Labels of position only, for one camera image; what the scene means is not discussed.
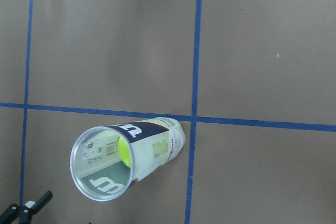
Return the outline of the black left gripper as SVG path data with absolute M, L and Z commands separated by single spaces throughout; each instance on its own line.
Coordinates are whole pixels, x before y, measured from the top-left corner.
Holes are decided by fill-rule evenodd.
M 27 206 L 19 206 L 17 204 L 11 204 L 1 214 L 1 224 L 10 224 L 18 218 L 19 224 L 31 223 L 33 211 L 40 211 L 44 206 L 53 198 L 52 192 L 49 190 L 45 192 L 30 208 Z

